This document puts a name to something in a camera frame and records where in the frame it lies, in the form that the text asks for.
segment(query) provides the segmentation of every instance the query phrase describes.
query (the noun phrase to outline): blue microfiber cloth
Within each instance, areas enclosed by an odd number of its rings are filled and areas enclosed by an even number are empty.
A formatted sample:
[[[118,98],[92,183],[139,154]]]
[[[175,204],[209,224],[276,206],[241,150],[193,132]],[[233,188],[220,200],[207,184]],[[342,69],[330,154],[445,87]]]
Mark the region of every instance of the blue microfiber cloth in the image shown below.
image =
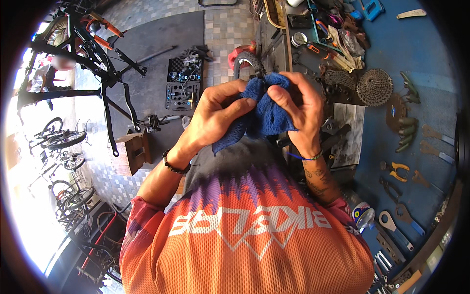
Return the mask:
[[[264,138],[287,131],[296,131],[289,114],[267,94],[271,85],[289,89],[290,80],[278,73],[271,73],[265,79],[253,78],[248,81],[239,98],[251,98],[258,104],[249,113],[232,122],[225,135],[212,144],[214,155],[220,150],[237,143],[245,134],[250,139]]]

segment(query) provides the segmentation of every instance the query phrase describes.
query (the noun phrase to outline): person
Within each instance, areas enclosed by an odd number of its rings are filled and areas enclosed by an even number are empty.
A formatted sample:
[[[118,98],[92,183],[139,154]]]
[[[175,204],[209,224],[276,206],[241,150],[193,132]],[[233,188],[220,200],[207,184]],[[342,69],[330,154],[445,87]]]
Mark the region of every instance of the person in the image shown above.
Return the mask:
[[[308,197],[264,140],[242,138],[216,156],[210,144],[256,102],[235,80],[207,88],[188,128],[142,183],[120,254],[126,293],[364,294],[369,248],[321,154],[323,101],[300,73],[296,106],[280,86],[269,96],[292,118],[289,137],[303,160]],[[182,173],[185,194],[165,213]]]
[[[75,66],[75,62],[60,56],[54,56],[51,63],[42,65],[31,72],[28,77],[26,90],[32,93],[71,90],[70,86],[58,87],[54,85],[56,71],[69,71]],[[54,109],[51,99],[46,100],[50,110]]]

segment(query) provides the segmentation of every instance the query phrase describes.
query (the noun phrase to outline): orange jersey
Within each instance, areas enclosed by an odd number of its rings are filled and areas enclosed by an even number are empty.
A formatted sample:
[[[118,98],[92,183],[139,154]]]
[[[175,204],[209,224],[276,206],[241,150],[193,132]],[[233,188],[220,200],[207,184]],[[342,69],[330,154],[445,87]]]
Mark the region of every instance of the orange jersey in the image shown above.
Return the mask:
[[[322,207],[277,166],[209,175],[165,214],[133,199],[126,293],[364,294],[374,269],[344,200]]]

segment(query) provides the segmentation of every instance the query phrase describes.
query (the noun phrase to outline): bicycle chain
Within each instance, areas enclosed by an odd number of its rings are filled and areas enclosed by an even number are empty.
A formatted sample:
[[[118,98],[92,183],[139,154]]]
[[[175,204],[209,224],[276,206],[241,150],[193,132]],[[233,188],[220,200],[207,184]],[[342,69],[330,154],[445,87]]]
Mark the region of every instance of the bicycle chain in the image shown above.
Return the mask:
[[[392,95],[392,78],[383,69],[370,69],[359,79],[356,92],[366,106],[380,106]]]
[[[324,78],[328,85],[341,84],[351,90],[356,88],[356,79],[345,71],[326,70]]]

